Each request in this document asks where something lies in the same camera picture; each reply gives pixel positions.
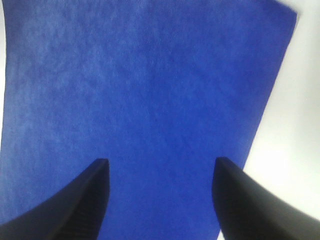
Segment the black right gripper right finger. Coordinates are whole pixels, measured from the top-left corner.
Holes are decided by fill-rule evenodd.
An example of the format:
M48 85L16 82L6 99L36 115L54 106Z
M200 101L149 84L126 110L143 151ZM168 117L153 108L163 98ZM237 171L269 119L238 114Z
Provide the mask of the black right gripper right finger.
M287 204L227 157L217 157L212 202L226 240L318 240L319 220Z

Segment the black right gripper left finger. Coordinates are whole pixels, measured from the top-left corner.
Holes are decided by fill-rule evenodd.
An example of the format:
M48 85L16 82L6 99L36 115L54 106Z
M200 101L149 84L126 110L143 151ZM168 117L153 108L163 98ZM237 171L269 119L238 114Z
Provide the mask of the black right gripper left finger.
M110 165L92 162L52 197L0 226L2 240L95 240L110 196Z

